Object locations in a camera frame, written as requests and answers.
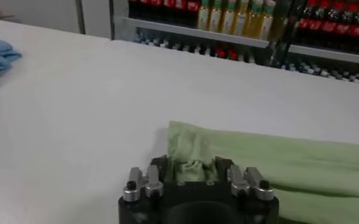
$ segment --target white table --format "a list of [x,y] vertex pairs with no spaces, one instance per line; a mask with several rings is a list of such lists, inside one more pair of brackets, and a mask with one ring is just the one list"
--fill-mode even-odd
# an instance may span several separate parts
[[0,92],[0,223],[117,223],[170,120],[359,144],[359,84],[111,42]]
[[59,30],[0,21],[0,39],[10,43],[23,58],[0,72],[0,88],[19,80],[40,78],[88,57],[110,40]]

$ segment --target plastic bottle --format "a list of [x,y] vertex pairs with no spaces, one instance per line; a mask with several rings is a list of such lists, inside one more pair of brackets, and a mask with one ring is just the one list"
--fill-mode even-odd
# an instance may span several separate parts
[[231,34],[233,18],[235,17],[236,0],[229,0],[228,8],[222,19],[222,33]]
[[199,12],[199,0],[188,0],[187,2],[187,22],[190,27],[197,27]]
[[200,30],[209,30],[209,0],[202,0],[198,12],[197,28]]
[[239,9],[233,18],[232,34],[242,36],[247,19],[248,0],[239,0]]
[[174,19],[174,10],[175,9],[175,0],[164,0],[163,1],[163,11],[164,19],[166,22],[172,23]]
[[129,18],[138,18],[140,0],[128,0],[128,5],[129,5]]
[[250,12],[248,13],[246,24],[244,25],[244,35],[247,37],[257,38],[259,36],[263,0],[255,0],[252,3]]
[[275,8],[274,1],[272,0],[266,1],[265,14],[263,16],[263,21],[259,33],[259,39],[261,40],[268,40],[269,38],[269,32],[273,20],[272,14],[274,12],[274,8]]
[[304,44],[308,42],[308,29],[312,14],[315,10],[315,5],[316,0],[309,0],[308,5],[302,12],[302,18],[300,19],[299,25],[297,27],[294,42]]
[[352,24],[347,30],[346,41],[344,45],[345,51],[359,53],[359,12],[354,14]]
[[335,29],[339,22],[343,8],[343,2],[336,1],[334,8],[327,13],[325,21],[320,28],[322,45],[325,47],[332,47],[333,43],[335,42],[335,38],[338,37],[335,33]]
[[312,19],[310,21],[309,30],[308,30],[308,36],[309,44],[319,44],[320,42],[320,27],[323,23],[323,20],[325,18],[325,11],[327,10],[327,7],[329,6],[328,1],[322,0],[320,7],[315,10]]
[[347,36],[347,31],[350,28],[352,23],[354,13],[357,11],[358,5],[356,3],[350,3],[347,5],[347,10],[345,10],[340,18],[339,23],[335,28],[336,38],[334,39],[334,44],[331,45],[334,49],[345,49],[344,45],[349,41]]
[[174,10],[174,22],[178,24],[186,24],[187,0],[176,0]]
[[215,4],[210,14],[210,27],[209,30],[212,32],[219,31],[219,23],[221,19],[221,0],[215,0]]

